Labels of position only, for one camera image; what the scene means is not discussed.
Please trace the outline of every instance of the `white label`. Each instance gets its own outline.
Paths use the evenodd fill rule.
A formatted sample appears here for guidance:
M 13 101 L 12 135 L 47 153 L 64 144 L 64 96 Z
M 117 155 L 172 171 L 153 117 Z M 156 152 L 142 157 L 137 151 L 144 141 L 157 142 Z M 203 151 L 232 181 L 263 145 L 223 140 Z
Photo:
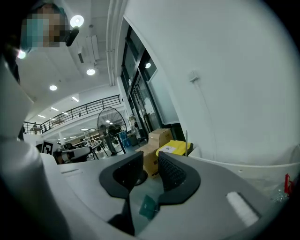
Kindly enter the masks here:
M 170 147 L 170 146 L 164 146 L 163 148 L 161 148 L 159 151 L 161 152 L 174 152 L 176 150 L 176 148 L 174 147 Z

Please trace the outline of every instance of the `green object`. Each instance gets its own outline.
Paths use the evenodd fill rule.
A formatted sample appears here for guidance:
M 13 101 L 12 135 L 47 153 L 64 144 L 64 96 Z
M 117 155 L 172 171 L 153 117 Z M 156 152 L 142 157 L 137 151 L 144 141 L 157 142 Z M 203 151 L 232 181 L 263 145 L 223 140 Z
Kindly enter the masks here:
M 154 218 L 155 212 L 156 212 L 155 201 L 151 197 L 146 195 L 141 205 L 139 214 L 143 215 L 148 220 L 152 220 Z

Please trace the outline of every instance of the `red object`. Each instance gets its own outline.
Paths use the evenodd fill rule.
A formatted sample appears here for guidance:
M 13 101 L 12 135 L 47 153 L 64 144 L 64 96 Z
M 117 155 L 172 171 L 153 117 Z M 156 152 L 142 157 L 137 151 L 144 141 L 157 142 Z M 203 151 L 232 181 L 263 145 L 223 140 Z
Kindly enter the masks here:
M 290 181 L 290 176 L 288 174 L 285 175 L 285 193 L 290 195 L 295 187 L 295 183 Z

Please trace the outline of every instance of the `face mask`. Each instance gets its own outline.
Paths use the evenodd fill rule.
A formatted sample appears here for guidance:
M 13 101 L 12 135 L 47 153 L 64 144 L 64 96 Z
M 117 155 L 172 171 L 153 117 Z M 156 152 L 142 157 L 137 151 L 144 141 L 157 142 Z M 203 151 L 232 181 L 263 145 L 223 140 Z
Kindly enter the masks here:
M 22 27 L 20 48 L 29 53 L 33 48 L 44 46 L 44 35 L 48 35 L 48 19 L 27 19 Z

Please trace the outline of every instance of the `office area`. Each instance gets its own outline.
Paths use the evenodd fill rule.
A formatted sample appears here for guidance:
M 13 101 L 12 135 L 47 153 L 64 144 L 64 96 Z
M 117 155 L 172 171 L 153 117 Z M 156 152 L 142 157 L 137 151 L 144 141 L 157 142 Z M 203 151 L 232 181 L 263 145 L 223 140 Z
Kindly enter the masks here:
M 40 194 L 67 235 L 251 238 L 300 167 L 299 58 L 274 13 L 235 1 L 66 3 L 84 18 L 73 44 L 17 60 L 30 144 L 14 142 L 9 159 L 45 170 L 52 197 Z

